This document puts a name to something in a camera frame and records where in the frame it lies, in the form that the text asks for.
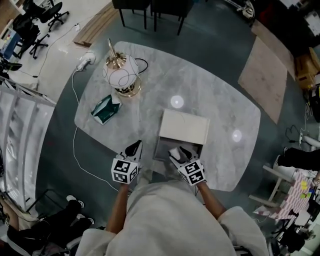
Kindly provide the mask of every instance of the blue object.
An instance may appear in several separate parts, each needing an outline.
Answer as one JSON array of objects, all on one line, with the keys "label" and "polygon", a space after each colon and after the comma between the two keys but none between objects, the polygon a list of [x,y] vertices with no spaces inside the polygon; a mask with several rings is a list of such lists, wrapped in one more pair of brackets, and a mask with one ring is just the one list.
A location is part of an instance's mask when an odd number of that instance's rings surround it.
[{"label": "blue object", "polygon": [[6,60],[10,60],[12,54],[14,53],[15,47],[17,43],[20,41],[21,37],[15,31],[10,33],[10,39],[5,42],[4,46],[2,47],[0,53],[3,54],[3,57]]}]

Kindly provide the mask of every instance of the pink checkered tablecloth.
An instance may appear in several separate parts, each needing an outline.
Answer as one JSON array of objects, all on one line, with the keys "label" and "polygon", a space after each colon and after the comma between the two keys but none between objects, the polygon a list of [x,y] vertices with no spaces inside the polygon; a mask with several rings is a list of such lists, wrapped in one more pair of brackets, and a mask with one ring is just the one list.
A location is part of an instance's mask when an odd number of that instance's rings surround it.
[{"label": "pink checkered tablecloth", "polygon": [[[303,190],[301,182],[307,183],[307,189]],[[302,194],[308,194],[311,185],[311,180],[305,177],[302,172],[298,171],[288,194],[284,198],[280,207],[275,210],[269,217],[276,220],[292,219],[294,215],[289,215],[289,212],[293,210],[298,214],[301,210],[307,210],[309,207],[309,197],[301,198]]]}]

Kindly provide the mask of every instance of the marble tabletop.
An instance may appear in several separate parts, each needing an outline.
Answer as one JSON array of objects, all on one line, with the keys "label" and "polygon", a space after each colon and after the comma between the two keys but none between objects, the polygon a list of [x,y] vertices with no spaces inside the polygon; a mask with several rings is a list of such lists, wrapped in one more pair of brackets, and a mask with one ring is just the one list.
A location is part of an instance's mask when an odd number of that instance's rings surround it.
[{"label": "marble tabletop", "polygon": [[[90,112],[113,90],[103,78],[105,57],[86,85],[76,111],[75,124],[117,153],[142,140],[141,164],[165,174],[173,170],[153,159],[164,109],[209,118],[207,140],[200,157],[208,186],[232,191],[254,150],[260,110],[231,85],[184,59],[134,43],[118,42],[114,47],[118,52],[148,62],[148,69],[140,74],[141,91],[132,98],[120,97],[121,109],[105,125],[96,122]],[[145,63],[137,62],[142,70]],[[184,100],[179,109],[171,105],[171,98],[177,95]]]}]

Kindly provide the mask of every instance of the gray floor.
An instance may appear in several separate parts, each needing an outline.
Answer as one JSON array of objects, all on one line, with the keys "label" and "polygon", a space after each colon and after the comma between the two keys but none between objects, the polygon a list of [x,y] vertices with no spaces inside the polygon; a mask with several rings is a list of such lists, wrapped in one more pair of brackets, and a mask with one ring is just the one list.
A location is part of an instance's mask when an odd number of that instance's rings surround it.
[{"label": "gray floor", "polygon": [[[111,38],[115,44],[127,41],[153,47],[190,61],[220,77],[252,102],[256,102],[239,85],[238,78],[246,64],[252,49],[255,36],[249,25],[231,9],[225,2],[201,0],[196,3],[185,19],[180,36],[177,36],[178,17],[161,15],[157,22],[157,32],[153,31],[153,19],[147,13],[147,30],[144,30],[143,12],[124,10],[126,27],[120,18],[114,21],[100,36],[92,49],[104,56],[108,51],[106,39]],[[75,88],[81,95],[89,80],[94,66],[86,72],[75,76]],[[241,206],[249,214],[257,206],[248,199],[249,194],[261,196],[270,193],[274,177],[263,171],[262,166],[273,163],[276,156],[288,144],[285,130],[291,125],[298,129],[304,127],[305,102],[302,92],[290,75],[287,77],[287,88],[279,122],[276,125],[269,116],[261,110],[261,122],[250,163],[239,184],[232,192],[215,191],[214,193],[226,207]],[[51,197],[62,198],[73,194],[86,203],[84,213],[95,218],[97,225],[103,225],[110,213],[116,192],[105,182],[100,181],[82,171],[74,157],[72,141],[76,126],[74,116],[77,102],[72,91],[71,80],[65,86],[59,99],[42,148],[37,177],[37,195],[45,189],[53,189],[59,197],[51,193]],[[311,118],[308,121],[309,134],[318,137],[319,125]],[[115,153],[78,130],[75,139],[77,158],[83,168],[104,179],[111,180],[110,168]],[[39,209],[50,213],[56,207],[44,200]],[[267,234],[273,227],[272,220],[260,224]]]}]

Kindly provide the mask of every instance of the lamp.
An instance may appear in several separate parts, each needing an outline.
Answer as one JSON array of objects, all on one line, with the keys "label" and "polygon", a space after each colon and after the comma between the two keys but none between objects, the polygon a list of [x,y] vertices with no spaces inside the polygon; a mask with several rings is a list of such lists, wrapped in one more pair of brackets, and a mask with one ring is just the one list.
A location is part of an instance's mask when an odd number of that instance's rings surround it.
[{"label": "lamp", "polygon": [[103,65],[103,77],[119,95],[132,97],[141,89],[138,64],[132,56],[115,52],[110,39],[108,39],[108,43],[111,56],[106,59]]}]

